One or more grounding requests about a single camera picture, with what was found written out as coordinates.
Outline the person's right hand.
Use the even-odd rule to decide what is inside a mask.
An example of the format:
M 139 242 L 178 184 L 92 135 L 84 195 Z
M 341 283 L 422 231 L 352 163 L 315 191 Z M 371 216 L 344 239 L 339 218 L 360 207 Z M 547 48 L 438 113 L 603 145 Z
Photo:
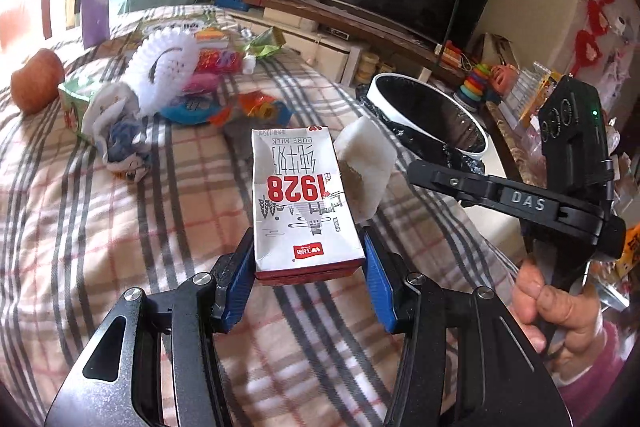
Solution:
M 600 299 L 588 283 L 579 295 L 546 285 L 532 259 L 523 261 L 512 288 L 510 311 L 538 353 L 547 348 L 544 333 L 535 325 L 544 320 L 563 329 L 564 343 L 550 362 L 550 372 L 570 381 L 590 369 L 606 345 Z

